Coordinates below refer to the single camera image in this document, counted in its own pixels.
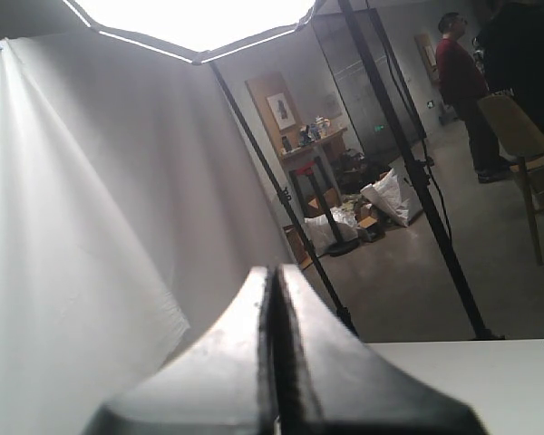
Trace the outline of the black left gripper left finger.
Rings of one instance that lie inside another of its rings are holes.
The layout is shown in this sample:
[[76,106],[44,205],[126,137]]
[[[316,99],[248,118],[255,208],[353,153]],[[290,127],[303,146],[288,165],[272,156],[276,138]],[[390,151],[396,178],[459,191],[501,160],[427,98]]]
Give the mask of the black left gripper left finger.
[[250,270],[220,318],[166,367],[101,405],[88,434],[272,434],[273,274]]

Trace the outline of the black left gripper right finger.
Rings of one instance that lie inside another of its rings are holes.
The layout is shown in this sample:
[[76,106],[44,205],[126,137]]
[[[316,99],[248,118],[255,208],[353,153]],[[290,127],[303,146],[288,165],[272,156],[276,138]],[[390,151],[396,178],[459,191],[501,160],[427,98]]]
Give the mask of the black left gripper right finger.
[[284,434],[478,434],[466,403],[387,362],[302,273],[274,273],[274,365]]

